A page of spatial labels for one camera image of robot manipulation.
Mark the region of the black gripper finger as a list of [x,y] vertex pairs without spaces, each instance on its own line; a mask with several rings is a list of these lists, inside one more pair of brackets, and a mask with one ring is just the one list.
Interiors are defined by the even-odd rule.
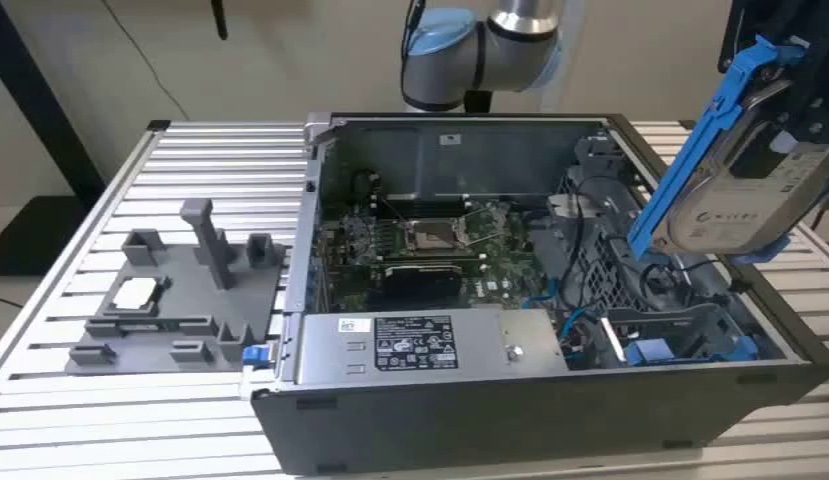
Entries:
[[733,0],[730,4],[722,43],[720,48],[717,71],[725,73],[740,51],[740,37],[746,22],[750,0]]

